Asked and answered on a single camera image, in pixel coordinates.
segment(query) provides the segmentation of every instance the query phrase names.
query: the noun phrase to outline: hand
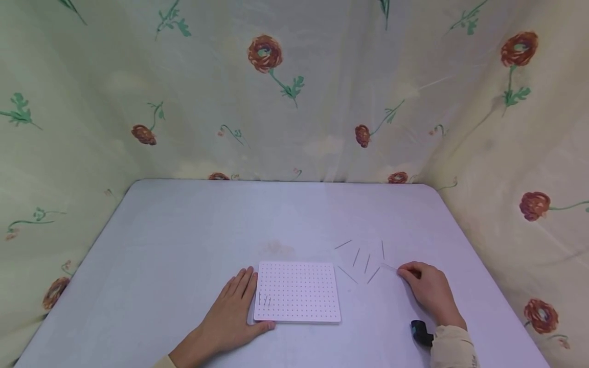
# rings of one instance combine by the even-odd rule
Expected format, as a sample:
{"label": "hand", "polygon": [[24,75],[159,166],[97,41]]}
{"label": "hand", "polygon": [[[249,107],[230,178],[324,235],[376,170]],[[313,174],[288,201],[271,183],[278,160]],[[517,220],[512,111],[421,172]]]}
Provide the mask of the hand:
{"label": "hand", "polygon": [[177,368],[197,367],[215,354],[243,346],[276,327],[272,321],[247,324],[257,285],[257,273],[253,270],[250,266],[232,277],[200,325],[170,353]]}
{"label": "hand", "polygon": [[434,316],[439,326],[458,326],[466,330],[466,322],[443,272],[427,263],[409,262],[399,266],[397,273],[411,286],[417,301]]}

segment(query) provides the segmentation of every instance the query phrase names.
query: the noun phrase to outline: white table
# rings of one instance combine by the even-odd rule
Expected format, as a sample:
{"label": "white table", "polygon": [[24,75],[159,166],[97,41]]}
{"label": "white table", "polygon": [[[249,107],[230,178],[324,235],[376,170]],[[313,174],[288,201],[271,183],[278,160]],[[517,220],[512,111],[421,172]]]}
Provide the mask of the white table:
{"label": "white table", "polygon": [[210,367],[428,367],[410,289],[384,267],[367,284],[411,260],[446,273],[482,367],[548,367],[433,189],[199,180],[131,187],[16,366],[150,367],[261,260],[333,262],[342,322],[279,324]]}

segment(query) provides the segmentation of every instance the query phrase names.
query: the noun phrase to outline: fabric backdrop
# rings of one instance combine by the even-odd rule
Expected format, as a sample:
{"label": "fabric backdrop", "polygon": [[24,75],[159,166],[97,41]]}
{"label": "fabric backdrop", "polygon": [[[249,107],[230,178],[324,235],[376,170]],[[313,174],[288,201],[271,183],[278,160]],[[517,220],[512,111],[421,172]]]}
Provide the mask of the fabric backdrop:
{"label": "fabric backdrop", "polygon": [[582,366],[588,14],[582,0],[4,0],[0,367],[148,177],[431,185],[548,361]]}

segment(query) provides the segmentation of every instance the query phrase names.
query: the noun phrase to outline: beige sleeve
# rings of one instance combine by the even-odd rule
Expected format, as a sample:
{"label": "beige sleeve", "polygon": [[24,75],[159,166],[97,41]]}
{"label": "beige sleeve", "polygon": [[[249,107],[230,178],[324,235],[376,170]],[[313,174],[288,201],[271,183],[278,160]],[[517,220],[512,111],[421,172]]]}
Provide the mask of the beige sleeve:
{"label": "beige sleeve", "polygon": [[166,355],[160,359],[160,361],[157,362],[152,368],[176,368],[176,366],[174,363],[172,363],[170,357]]}
{"label": "beige sleeve", "polygon": [[432,368],[480,368],[471,337],[460,327],[438,326],[431,353]]}

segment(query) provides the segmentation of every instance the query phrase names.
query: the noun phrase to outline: white pegboard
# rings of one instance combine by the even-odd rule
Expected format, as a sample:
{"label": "white pegboard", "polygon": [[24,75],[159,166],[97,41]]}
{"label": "white pegboard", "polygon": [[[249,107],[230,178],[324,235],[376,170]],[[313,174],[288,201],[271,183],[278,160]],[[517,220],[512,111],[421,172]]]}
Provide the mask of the white pegboard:
{"label": "white pegboard", "polygon": [[342,320],[331,263],[260,262],[254,319],[338,323]]}

